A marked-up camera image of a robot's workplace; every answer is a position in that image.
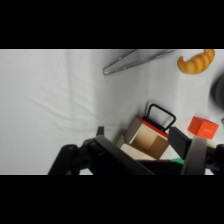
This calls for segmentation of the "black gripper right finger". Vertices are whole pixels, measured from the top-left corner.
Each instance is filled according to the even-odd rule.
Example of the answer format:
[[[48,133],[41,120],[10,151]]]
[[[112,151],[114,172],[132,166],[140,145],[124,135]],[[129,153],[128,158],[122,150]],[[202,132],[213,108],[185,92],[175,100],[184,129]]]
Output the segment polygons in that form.
[[[194,136],[188,138],[178,128],[171,127],[168,142],[184,160],[182,175],[204,175],[207,154],[207,140]]]

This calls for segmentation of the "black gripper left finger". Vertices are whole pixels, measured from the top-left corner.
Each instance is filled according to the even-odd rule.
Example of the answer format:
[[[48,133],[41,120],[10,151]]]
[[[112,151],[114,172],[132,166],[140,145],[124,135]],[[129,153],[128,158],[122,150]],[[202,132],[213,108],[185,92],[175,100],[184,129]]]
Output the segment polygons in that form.
[[[140,162],[132,159],[104,136],[104,127],[97,128],[96,136],[78,147],[63,146],[57,154],[49,175],[79,175],[89,169],[94,175],[153,175]]]

